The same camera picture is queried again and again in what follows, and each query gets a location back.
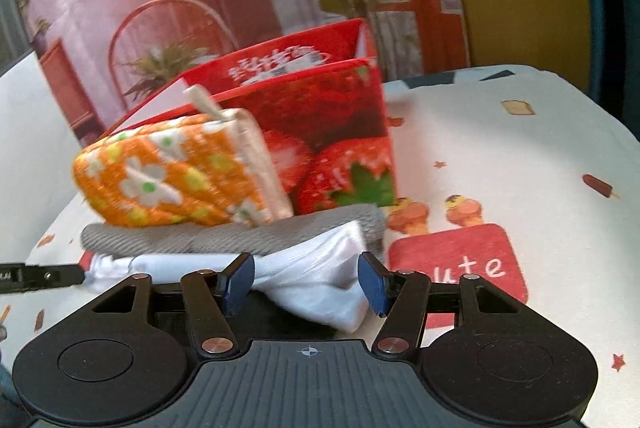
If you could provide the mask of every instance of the crosshair mark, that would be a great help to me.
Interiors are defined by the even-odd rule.
[[[299,350],[298,352],[302,352],[303,356],[310,358],[311,356],[315,356],[318,352],[322,352],[322,350],[318,350],[317,348],[309,345],[308,347],[305,347],[302,350]]]

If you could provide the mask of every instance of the white cloth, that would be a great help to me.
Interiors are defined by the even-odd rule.
[[[301,318],[355,331],[369,304],[358,284],[358,256],[366,250],[357,221],[348,222],[269,256],[255,256],[255,290]],[[98,293],[134,273],[154,283],[174,283],[199,269],[222,271],[237,254],[142,254],[113,259],[97,255],[85,284]]]

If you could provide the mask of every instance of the popsicle print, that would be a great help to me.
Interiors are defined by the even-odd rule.
[[[620,198],[620,196],[615,191],[613,191],[613,186],[611,186],[610,184],[607,184],[603,180],[598,179],[597,177],[594,177],[593,175],[585,173],[582,176],[582,181],[589,188],[593,188],[600,195],[604,195],[607,199],[609,199],[611,197],[615,197],[617,199]]]
[[[6,317],[9,315],[9,312],[11,312],[11,304],[8,304],[4,308],[4,311],[2,311],[2,315],[0,316],[0,324],[4,323]]]
[[[36,316],[36,325],[33,328],[33,332],[38,332],[44,324],[44,309],[41,309]]]

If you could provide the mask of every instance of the circular pad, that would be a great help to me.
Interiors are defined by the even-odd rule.
[[[481,424],[555,426],[583,413],[598,379],[587,348],[558,331],[480,334],[462,325],[421,351],[422,375],[449,408]]]
[[[98,382],[116,378],[133,363],[133,352],[127,345],[113,340],[89,340],[65,350],[58,366],[70,378]]]
[[[518,340],[500,340],[478,352],[480,366],[504,381],[527,382],[544,376],[553,361],[542,347]]]
[[[187,377],[182,347],[151,326],[122,323],[121,332],[96,328],[95,337],[58,324],[27,344],[14,363],[27,410],[67,426],[105,426],[170,400]]]

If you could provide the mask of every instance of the gray folded towel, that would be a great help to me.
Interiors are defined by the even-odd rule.
[[[382,255],[385,214],[373,204],[353,204],[299,217],[284,218],[250,228],[242,224],[200,226],[175,224],[154,228],[121,228],[108,224],[89,224],[80,241],[89,251],[114,258],[145,253],[239,253],[271,254],[290,248],[337,226],[357,220],[367,244],[375,255]]]

